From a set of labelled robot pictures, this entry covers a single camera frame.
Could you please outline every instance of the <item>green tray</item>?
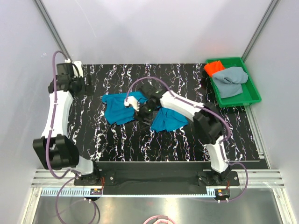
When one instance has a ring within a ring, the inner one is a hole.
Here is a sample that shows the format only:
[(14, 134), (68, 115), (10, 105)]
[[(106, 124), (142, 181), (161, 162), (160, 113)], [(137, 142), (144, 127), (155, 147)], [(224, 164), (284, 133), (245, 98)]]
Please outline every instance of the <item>green tray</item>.
[(258, 93), (256, 86), (254, 85), (252, 78), (247, 71), (245, 64), (243, 60), (240, 57), (227, 57), (227, 58), (213, 58), (213, 59), (207, 59), (206, 63), (211, 63), (214, 61), (221, 61), (223, 66), (225, 68), (230, 68), (230, 67), (242, 67), (243, 70), (248, 74), (248, 81), (242, 85), (243, 93), (233, 96), (233, 97), (228, 97), (228, 98), (221, 98), (219, 94), (219, 90), (217, 86), (215, 85), (213, 79), (211, 79), (211, 83), (213, 86), (213, 89), (215, 91), (215, 95), (219, 104), (219, 107), (232, 107), (232, 106), (249, 106), (252, 104), (255, 104), (257, 102), (260, 102), (261, 96)]

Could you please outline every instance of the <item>black marble table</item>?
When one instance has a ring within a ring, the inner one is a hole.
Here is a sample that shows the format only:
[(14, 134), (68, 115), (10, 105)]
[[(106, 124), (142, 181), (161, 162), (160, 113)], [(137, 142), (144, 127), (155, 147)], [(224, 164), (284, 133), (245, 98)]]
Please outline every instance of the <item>black marble table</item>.
[[(69, 137), (80, 154), (95, 161), (206, 161), (206, 148), (196, 138), (192, 123), (172, 132), (158, 132), (133, 121), (117, 126), (104, 116), (104, 94), (125, 93), (138, 78), (155, 76), (179, 95), (197, 102), (217, 104), (204, 64), (92, 64), (84, 65), (92, 76), (94, 95), (74, 98), (69, 116)], [(145, 80), (156, 87), (155, 80)], [(232, 138), (225, 143), (230, 160), (259, 160), (244, 107), (222, 108)]]

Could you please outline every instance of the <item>gray cloth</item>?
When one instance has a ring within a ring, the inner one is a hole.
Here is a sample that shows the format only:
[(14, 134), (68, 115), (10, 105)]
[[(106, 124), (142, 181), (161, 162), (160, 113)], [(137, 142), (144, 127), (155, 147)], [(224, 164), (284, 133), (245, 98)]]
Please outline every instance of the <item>gray cloth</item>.
[(233, 97), (243, 93), (241, 84), (247, 80), (247, 73), (240, 67), (230, 67), (213, 74), (213, 81), (221, 98)]

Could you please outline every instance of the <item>white wall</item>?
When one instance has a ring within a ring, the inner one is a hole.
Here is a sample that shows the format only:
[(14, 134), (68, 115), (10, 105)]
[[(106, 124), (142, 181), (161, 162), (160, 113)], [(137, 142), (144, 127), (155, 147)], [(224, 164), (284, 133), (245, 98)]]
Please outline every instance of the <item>white wall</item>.
[(241, 56), (271, 0), (43, 0), (83, 63), (203, 63)]
[(40, 167), (32, 141), (46, 123), (57, 46), (32, 0), (0, 5), (0, 217), (1, 223), (16, 224)]
[(299, 220), (299, 1), (282, 0), (246, 61), (261, 94), (253, 106), (273, 168)]

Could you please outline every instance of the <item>folded cloth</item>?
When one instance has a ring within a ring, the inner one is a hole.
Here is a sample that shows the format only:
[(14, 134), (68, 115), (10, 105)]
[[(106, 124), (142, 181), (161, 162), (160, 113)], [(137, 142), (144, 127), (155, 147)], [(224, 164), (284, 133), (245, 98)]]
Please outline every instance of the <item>folded cloth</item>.
[(241, 84), (247, 80), (247, 73), (240, 67), (230, 67), (213, 74), (213, 81), (221, 98), (233, 97), (243, 93)]
[[(124, 105), (126, 95), (126, 93), (121, 93), (102, 96), (102, 102), (107, 103), (107, 109), (104, 115), (110, 124), (116, 123), (117, 125), (122, 125), (134, 120), (133, 107), (126, 108)], [(147, 101), (147, 98), (144, 97), (141, 92), (131, 92), (129, 96), (134, 96), (140, 103)], [(161, 108), (151, 128), (156, 132), (163, 130), (170, 132), (187, 124), (188, 121), (182, 114), (170, 109)]]
[(156, 132), (166, 130), (171, 132), (188, 124), (184, 115), (171, 109), (161, 108), (151, 126)]
[(204, 70), (210, 77), (213, 77), (215, 72), (224, 70), (225, 67), (222, 65), (221, 61), (211, 62), (205, 65)]

